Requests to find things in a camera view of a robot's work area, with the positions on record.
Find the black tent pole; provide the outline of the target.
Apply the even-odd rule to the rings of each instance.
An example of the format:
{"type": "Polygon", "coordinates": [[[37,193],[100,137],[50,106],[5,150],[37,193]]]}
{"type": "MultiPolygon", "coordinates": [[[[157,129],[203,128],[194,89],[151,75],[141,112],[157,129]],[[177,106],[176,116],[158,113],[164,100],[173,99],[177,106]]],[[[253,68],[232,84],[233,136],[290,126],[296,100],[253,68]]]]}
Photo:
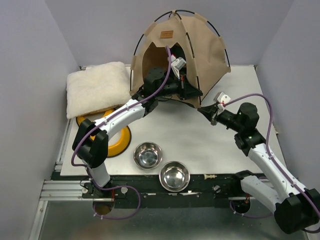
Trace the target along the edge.
{"type": "MultiPolygon", "coordinates": [[[[163,13],[162,15],[158,16],[158,17],[154,20],[154,22],[156,23],[158,20],[160,20],[161,18],[163,18],[163,17],[166,16],[166,15],[168,15],[169,18],[170,18],[171,15],[179,15],[180,12],[181,12],[181,13],[193,14],[194,16],[196,15],[196,13],[195,13],[194,11],[191,11],[191,10],[177,9],[177,10],[174,10],[174,11],[171,10],[171,11],[167,11],[167,12],[163,13]]],[[[215,31],[215,33],[216,33],[216,35],[217,35],[218,37],[221,36],[220,33],[218,32],[218,30],[216,29],[216,27],[215,27],[209,20],[205,20],[205,22],[212,27],[212,29],[215,31]]],[[[142,38],[143,38],[144,36],[145,36],[145,34],[143,33],[143,34],[141,35],[141,37],[139,38],[139,40],[138,40],[138,42],[137,42],[137,44],[136,44],[136,46],[135,46],[134,52],[133,52],[134,55],[136,54],[136,52],[137,52],[137,50],[138,50],[138,46],[139,46],[139,44],[140,44],[140,42],[141,42],[141,40],[142,40],[142,38]]],[[[231,64],[230,64],[229,55],[228,55],[228,52],[227,52],[226,47],[224,48],[224,53],[225,53],[225,57],[226,57],[226,60],[227,60],[227,65],[230,67],[231,64]]]]}
{"type": "Polygon", "coordinates": [[[186,75],[192,86],[200,88],[199,74],[196,67],[196,39],[192,37],[195,23],[194,16],[179,14],[181,10],[173,10],[159,16],[145,30],[140,37],[144,40],[142,46],[137,45],[130,66],[130,93],[134,94],[143,84],[143,78],[153,66],[168,66],[167,61],[162,61],[162,55],[167,56],[165,50],[169,46],[170,52],[178,57],[174,47],[180,47],[186,59],[186,75]]]}

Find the white fluffy pet cushion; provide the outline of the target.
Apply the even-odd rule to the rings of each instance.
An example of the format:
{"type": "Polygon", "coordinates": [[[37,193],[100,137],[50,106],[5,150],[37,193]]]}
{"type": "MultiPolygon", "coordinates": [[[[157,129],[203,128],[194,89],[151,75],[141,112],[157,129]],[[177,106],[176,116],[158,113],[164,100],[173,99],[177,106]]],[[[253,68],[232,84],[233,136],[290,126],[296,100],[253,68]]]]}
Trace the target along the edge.
{"type": "Polygon", "coordinates": [[[131,98],[129,72],[120,61],[91,66],[67,76],[66,92],[68,119],[120,106],[131,98]]]}

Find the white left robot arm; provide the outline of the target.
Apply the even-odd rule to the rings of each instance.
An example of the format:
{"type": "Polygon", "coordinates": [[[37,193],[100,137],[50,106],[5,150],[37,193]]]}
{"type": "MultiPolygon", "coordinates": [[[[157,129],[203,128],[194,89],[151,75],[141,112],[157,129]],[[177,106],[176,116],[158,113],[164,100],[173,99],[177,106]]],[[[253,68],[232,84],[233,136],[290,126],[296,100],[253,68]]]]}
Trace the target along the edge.
{"type": "Polygon", "coordinates": [[[189,82],[185,69],[175,74],[172,68],[163,70],[155,67],[148,71],[142,86],[122,107],[96,121],[82,121],[72,145],[72,156],[82,160],[82,165],[95,183],[93,191],[101,198],[110,194],[111,177],[105,160],[109,153],[109,140],[116,133],[151,113],[160,98],[176,96],[185,101],[198,100],[202,95],[200,88],[189,82]]]}

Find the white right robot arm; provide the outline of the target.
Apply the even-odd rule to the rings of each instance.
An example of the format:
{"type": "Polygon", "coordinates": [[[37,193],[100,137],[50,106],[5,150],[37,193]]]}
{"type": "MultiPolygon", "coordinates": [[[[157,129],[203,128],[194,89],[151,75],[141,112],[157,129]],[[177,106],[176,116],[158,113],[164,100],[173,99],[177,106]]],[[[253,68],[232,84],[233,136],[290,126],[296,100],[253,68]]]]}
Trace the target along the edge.
{"type": "Polygon", "coordinates": [[[262,203],[274,216],[280,229],[291,234],[319,222],[320,194],[299,182],[266,145],[266,139],[257,129],[257,107],[249,102],[240,105],[237,113],[219,108],[215,103],[201,107],[198,112],[210,121],[236,132],[236,146],[262,170],[271,183],[263,183],[248,170],[238,172],[230,183],[230,191],[241,196],[247,193],[262,203]]]}

